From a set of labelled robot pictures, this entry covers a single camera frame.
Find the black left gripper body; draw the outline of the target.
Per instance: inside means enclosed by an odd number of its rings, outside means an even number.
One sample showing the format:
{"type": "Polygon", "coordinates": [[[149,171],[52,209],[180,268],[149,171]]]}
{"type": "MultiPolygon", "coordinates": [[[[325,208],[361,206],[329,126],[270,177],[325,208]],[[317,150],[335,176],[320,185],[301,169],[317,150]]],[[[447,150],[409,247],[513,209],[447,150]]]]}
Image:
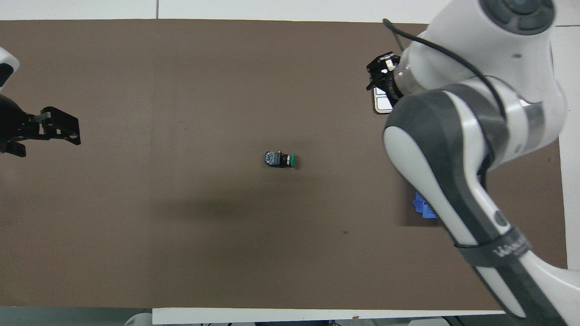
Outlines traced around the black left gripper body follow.
{"type": "Polygon", "coordinates": [[[14,101],[0,95],[0,143],[43,140],[40,124],[33,114],[25,113],[14,101]]]}

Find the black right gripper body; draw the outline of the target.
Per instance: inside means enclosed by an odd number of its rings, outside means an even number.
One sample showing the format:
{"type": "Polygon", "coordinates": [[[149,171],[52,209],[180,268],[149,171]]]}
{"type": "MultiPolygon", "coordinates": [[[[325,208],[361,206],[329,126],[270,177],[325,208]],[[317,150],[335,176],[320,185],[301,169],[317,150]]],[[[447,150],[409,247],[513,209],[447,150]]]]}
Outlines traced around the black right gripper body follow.
{"type": "Polygon", "coordinates": [[[396,68],[396,66],[397,66],[396,62],[386,61],[384,91],[390,103],[397,103],[404,96],[401,93],[400,89],[398,89],[396,81],[394,80],[394,69],[396,68]]]}

